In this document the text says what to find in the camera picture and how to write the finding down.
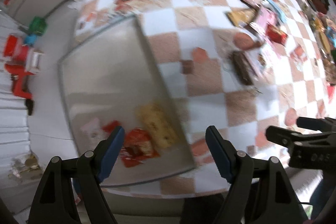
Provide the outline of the pink cranberry snack front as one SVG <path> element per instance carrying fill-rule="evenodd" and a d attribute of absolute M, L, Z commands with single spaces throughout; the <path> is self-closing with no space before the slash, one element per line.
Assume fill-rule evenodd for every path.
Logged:
<path fill-rule="evenodd" d="M 100 120 L 98 118 L 93 118 L 88 123 L 83 125 L 80 128 L 80 131 L 89 138 L 98 138 L 101 135 Z"/>

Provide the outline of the grey green storage tray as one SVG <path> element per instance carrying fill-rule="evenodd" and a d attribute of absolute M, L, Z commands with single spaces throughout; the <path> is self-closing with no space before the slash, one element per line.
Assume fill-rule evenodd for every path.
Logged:
<path fill-rule="evenodd" d="M 79 153 L 96 144 L 82 127 L 93 119 L 101 125 L 118 121 L 126 132 L 142 123 L 139 109 L 157 103 L 178 140 L 158 150 L 159 157 L 127 168 L 117 160 L 102 185 L 117 188 L 177 176 L 195 161 L 177 109 L 170 98 L 149 43 L 136 16 L 118 17 L 70 50 L 59 61 L 60 94 L 68 127 Z"/>

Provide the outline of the dark chocolate bar clear wrap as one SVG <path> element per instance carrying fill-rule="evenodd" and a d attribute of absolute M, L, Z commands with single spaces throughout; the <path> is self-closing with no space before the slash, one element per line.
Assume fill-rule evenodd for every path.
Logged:
<path fill-rule="evenodd" d="M 233 51 L 231 53 L 231 62 L 234 71 L 241 82 L 245 86 L 254 86 L 254 83 L 250 77 L 247 60 L 243 51 Z"/>

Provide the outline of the green plastic toy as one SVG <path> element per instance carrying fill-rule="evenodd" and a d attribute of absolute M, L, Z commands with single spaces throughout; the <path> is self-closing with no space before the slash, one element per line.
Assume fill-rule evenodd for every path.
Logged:
<path fill-rule="evenodd" d="M 35 16 L 29 25 L 29 34 L 34 34 L 36 36 L 42 36 L 45 34 L 47 29 L 47 22 L 45 18 Z"/>

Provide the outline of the pink foil snack packet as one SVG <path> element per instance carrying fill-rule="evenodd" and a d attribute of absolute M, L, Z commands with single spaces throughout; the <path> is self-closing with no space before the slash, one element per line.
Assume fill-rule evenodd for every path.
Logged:
<path fill-rule="evenodd" d="M 268 24 L 275 25 L 277 22 L 277 15 L 265 8 L 264 6 L 261 6 L 252 22 L 249 24 L 258 34 L 264 35 L 266 32 L 266 28 Z"/>

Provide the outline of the red patterned candy packet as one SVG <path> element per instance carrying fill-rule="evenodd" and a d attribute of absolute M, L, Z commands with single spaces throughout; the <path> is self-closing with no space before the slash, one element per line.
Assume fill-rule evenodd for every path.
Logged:
<path fill-rule="evenodd" d="M 288 34 L 277 26 L 268 24 L 265 34 L 270 41 L 281 44 L 282 46 L 286 45 Z"/>

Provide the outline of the red candy wrapper snack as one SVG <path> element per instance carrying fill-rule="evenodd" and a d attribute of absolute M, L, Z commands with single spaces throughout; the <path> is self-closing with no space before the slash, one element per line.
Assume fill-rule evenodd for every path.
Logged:
<path fill-rule="evenodd" d="M 136 127 L 125 135 L 120 158 L 126 168 L 157 157 L 160 157 L 160 154 L 154 148 L 151 136 L 146 130 Z"/>

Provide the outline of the yellow gold snack packet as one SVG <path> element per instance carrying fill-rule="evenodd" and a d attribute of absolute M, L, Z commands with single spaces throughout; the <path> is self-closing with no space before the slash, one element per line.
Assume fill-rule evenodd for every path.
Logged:
<path fill-rule="evenodd" d="M 255 14 L 255 9 L 236 9 L 227 12 L 226 16 L 235 27 L 245 27 L 252 22 Z"/>

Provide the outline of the light blue snack packet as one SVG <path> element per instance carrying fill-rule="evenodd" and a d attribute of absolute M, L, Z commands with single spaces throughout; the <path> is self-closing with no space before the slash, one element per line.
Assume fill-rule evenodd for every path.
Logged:
<path fill-rule="evenodd" d="M 271 9 L 278 17 L 278 20 L 285 24 L 286 23 L 286 14 L 280 8 L 280 6 L 273 0 L 262 0 L 262 4 L 265 5 L 268 9 Z"/>

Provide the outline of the red plastic stool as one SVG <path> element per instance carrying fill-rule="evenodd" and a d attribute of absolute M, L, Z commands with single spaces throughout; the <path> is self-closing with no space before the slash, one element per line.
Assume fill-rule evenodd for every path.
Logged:
<path fill-rule="evenodd" d="M 34 75 L 29 69 L 34 49 L 23 43 L 23 38 L 16 34 L 9 34 L 5 43 L 3 57 L 8 57 L 5 70 L 14 77 L 11 91 L 26 100 L 32 100 L 33 95 L 24 89 L 27 76 Z"/>

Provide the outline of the yellow cake bar packet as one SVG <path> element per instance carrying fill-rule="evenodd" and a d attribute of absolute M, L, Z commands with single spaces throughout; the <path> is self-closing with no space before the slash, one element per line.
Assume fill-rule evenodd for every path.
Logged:
<path fill-rule="evenodd" d="M 158 103 L 138 106 L 136 115 L 158 148 L 169 148 L 179 141 L 177 133 Z"/>

